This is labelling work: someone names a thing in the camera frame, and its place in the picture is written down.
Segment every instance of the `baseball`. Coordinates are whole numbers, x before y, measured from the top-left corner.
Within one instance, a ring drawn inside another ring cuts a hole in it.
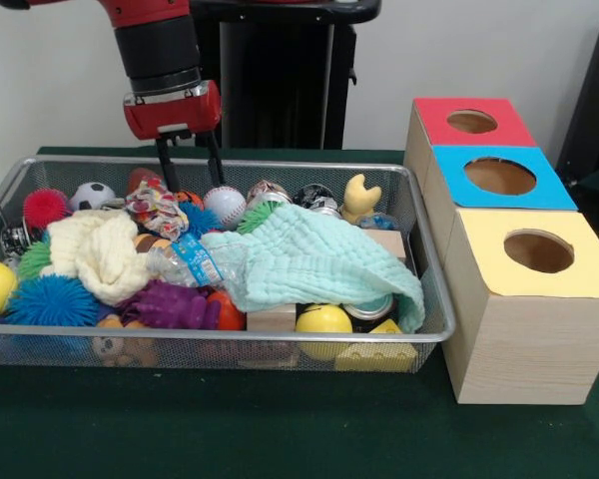
[[[204,196],[205,210],[211,210],[227,230],[234,230],[242,220],[247,201],[232,187],[217,187]]]

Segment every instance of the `metal basket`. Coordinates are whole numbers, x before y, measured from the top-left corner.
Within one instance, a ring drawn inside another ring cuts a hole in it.
[[[205,161],[175,163],[183,189],[205,192],[211,188]],[[399,219],[407,265],[423,284],[423,327],[416,334],[308,334],[0,324],[0,364],[415,372],[434,346],[452,334],[452,305],[419,187],[408,169],[254,161],[225,161],[224,165],[227,183],[243,194],[262,178],[284,185],[290,192],[308,183],[323,183],[340,201],[352,175],[364,173],[369,185],[381,186],[384,194],[376,209]],[[39,156],[22,160],[0,185],[0,232],[22,217],[25,197],[37,189],[56,188],[72,193],[83,183],[102,182],[121,195],[130,172],[139,166],[159,171],[158,162],[152,159]],[[109,348],[115,354],[108,355]],[[305,353],[311,348],[319,348],[321,356],[352,353],[346,354],[349,360],[344,362],[316,360]]]

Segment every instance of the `white wall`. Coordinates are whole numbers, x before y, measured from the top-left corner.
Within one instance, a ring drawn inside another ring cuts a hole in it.
[[[357,28],[345,146],[402,149],[414,96],[504,96],[554,161],[598,28],[599,0],[384,0]],[[0,8],[0,178],[41,145],[137,145],[128,90],[97,2]]]
[[[598,32],[599,0],[384,0],[357,27],[345,145],[403,148],[413,97],[506,97],[554,163]]]

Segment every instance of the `green spiky ball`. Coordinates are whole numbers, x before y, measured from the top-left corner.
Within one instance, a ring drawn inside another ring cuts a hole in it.
[[[244,213],[242,221],[238,225],[238,233],[245,235],[246,233],[252,233],[265,222],[269,216],[284,203],[278,202],[263,202],[257,205],[251,211]]]
[[[45,266],[51,264],[51,248],[44,241],[34,242],[22,256],[18,275],[20,280],[35,279]]]

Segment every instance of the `wooden block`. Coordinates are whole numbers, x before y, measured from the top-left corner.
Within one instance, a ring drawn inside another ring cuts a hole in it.
[[[403,246],[403,239],[400,232],[388,232],[385,230],[364,231],[401,262],[406,262],[406,249]]]
[[[284,304],[266,311],[247,314],[247,331],[288,332],[296,330],[295,304]]]
[[[418,98],[410,114],[404,165],[424,190],[435,146],[535,147],[508,100]]]
[[[599,372],[599,239],[583,216],[459,210],[444,270],[458,402],[586,401]]]
[[[401,334],[388,319],[369,334]],[[417,350],[409,343],[358,343],[335,358],[336,371],[408,372],[417,359]]]
[[[434,147],[423,198],[442,265],[456,207],[576,211],[538,148]]]

